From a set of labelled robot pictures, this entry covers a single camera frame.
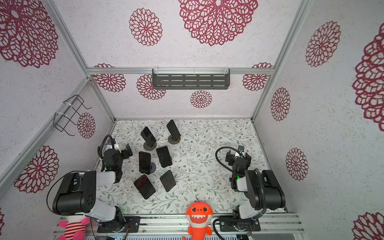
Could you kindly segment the purple-edged phone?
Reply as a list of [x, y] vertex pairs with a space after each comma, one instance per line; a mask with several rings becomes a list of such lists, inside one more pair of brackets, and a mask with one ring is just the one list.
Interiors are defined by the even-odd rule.
[[151, 173], [151, 154], [139, 152], [139, 172], [149, 175]]

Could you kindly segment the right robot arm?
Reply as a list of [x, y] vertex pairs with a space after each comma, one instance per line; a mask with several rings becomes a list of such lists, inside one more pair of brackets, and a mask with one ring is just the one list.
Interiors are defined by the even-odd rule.
[[285, 194], [271, 170], [250, 170], [251, 157], [242, 152], [226, 153], [226, 163], [232, 167], [231, 188], [244, 193], [247, 202], [233, 210], [234, 219], [257, 219], [267, 210], [282, 209], [286, 206]]

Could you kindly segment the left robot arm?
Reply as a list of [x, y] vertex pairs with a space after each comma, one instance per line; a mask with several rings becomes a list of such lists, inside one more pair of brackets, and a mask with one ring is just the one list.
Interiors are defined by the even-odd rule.
[[63, 176], [52, 203], [51, 211], [60, 216], [85, 216], [98, 222], [107, 233], [121, 232], [127, 227], [122, 210], [97, 199], [97, 187], [117, 184], [123, 176], [123, 160], [133, 155], [129, 144], [117, 144], [102, 153], [103, 172], [71, 172]]

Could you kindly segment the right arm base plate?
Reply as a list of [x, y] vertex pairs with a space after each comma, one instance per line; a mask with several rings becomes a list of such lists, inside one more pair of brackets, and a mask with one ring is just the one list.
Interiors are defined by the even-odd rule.
[[219, 226], [221, 232], [259, 232], [261, 230], [259, 220], [235, 221], [230, 216], [220, 216]]

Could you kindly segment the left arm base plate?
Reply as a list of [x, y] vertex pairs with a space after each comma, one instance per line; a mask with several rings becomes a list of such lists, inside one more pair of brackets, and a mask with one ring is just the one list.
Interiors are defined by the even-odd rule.
[[99, 223], [97, 233], [137, 233], [140, 226], [141, 217], [127, 216], [110, 222]]

